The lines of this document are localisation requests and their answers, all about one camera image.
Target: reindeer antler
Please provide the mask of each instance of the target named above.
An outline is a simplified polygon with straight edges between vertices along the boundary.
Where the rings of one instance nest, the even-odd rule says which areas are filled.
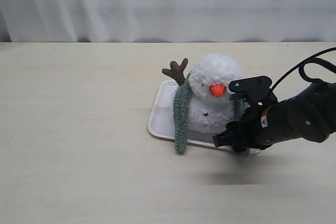
[[[184,58],[182,60],[181,65],[177,64],[176,61],[171,61],[170,62],[170,69],[163,68],[162,73],[165,74],[166,76],[169,76],[172,79],[174,79],[177,82],[177,84],[179,86],[181,86],[185,81],[183,71],[186,68],[187,64],[188,64],[188,59],[187,58]]]

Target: wooden table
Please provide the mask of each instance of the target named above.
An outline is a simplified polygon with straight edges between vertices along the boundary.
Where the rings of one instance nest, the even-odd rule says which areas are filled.
[[[334,46],[1,43],[0,223],[335,223],[336,134],[235,159],[192,146],[178,156],[147,130],[171,60],[188,57],[188,72],[226,52],[248,76],[275,82]],[[296,71],[275,94],[306,86]]]

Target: white curtain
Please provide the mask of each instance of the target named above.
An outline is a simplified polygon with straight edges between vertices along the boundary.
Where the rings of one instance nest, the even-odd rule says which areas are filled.
[[[336,41],[336,0],[0,0],[0,39]]]

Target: snowman plush toy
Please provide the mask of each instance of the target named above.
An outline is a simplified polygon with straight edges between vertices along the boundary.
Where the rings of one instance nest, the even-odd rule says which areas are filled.
[[[187,147],[188,130],[218,134],[226,130],[226,124],[238,121],[249,106],[243,100],[230,101],[227,86],[242,79],[239,64],[229,55],[212,53],[203,57],[184,77],[188,59],[181,65],[170,62],[170,69],[162,73],[174,79],[179,87],[173,97],[173,119],[175,124],[175,149],[184,154]],[[248,156],[249,149],[234,153]]]

